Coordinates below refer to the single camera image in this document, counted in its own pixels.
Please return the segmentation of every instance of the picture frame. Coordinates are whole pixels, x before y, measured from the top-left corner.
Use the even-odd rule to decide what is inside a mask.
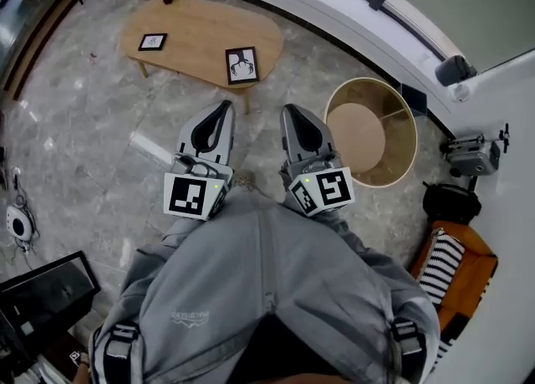
[[[143,36],[138,51],[161,51],[167,39],[167,33],[149,33]]]
[[[225,50],[228,84],[258,82],[257,50],[253,46]]]

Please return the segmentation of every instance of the table leg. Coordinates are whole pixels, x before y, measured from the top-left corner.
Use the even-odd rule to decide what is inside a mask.
[[[141,63],[140,61],[138,61],[137,64],[140,66],[141,74],[143,74],[143,77],[148,78],[149,74],[147,73],[147,69],[145,68],[145,65]]]
[[[251,103],[249,102],[248,90],[243,91],[243,104],[245,105],[245,115],[251,112]]]

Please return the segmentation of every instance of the wall-mounted device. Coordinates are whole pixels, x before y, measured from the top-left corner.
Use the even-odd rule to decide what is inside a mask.
[[[18,167],[12,167],[11,173],[13,189],[17,196],[15,203],[8,206],[6,212],[6,228],[17,240],[22,242],[17,243],[17,246],[27,253],[31,248],[33,235],[38,235],[38,230],[32,212],[28,208],[26,191],[20,186],[20,169]]]
[[[454,55],[435,68],[435,76],[444,86],[457,84],[477,74],[462,55]]]
[[[448,141],[441,145],[446,160],[451,164],[450,174],[460,176],[488,176],[496,172],[500,165],[498,141],[503,141],[503,153],[509,147],[509,124],[500,130],[497,139],[486,139],[483,134]]]
[[[6,218],[8,231],[21,241],[30,241],[34,232],[32,221],[28,215],[16,206],[8,206]]]

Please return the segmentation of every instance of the black and white striped cushion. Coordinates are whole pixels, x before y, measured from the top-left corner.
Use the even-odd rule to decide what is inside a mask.
[[[451,346],[453,345],[454,342],[455,342],[455,340],[450,340],[449,342],[445,342],[445,341],[441,340],[439,342],[438,355],[437,355],[437,357],[435,359],[435,365],[433,367],[438,365],[438,363],[439,363],[439,361],[441,361],[442,357],[444,357],[446,355],[446,353],[451,349]]]
[[[433,304],[440,305],[459,268],[465,248],[442,228],[436,230],[433,240],[431,255],[420,277],[420,286]]]

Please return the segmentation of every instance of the gray tile floor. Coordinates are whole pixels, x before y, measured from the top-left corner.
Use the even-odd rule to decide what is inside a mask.
[[[21,183],[41,233],[35,252],[27,256],[29,264],[38,267],[82,249],[102,284],[94,309],[80,324],[83,337],[107,314],[135,249],[157,243],[173,221],[162,212],[163,175],[170,165],[140,147],[139,139],[173,152],[184,121],[210,103],[234,100],[232,164],[254,170],[258,186],[280,200],[281,105],[293,102],[321,115],[340,83],[378,77],[284,18],[243,1],[216,0],[267,14],[286,39],[275,70],[252,89],[252,112],[245,116],[241,99],[201,81],[159,69],[141,77],[118,39],[128,16],[144,1],[84,0],[84,6],[74,6],[39,57],[20,101],[3,104],[8,165],[22,170]],[[342,212],[367,245],[403,264],[424,232],[421,182],[444,180],[447,174],[438,151],[441,132],[426,118],[417,123],[420,149],[410,174],[386,189],[355,185],[357,201]],[[12,200],[12,192],[2,193],[3,209]],[[20,253],[13,257],[5,228],[0,232],[3,281],[28,266]]]

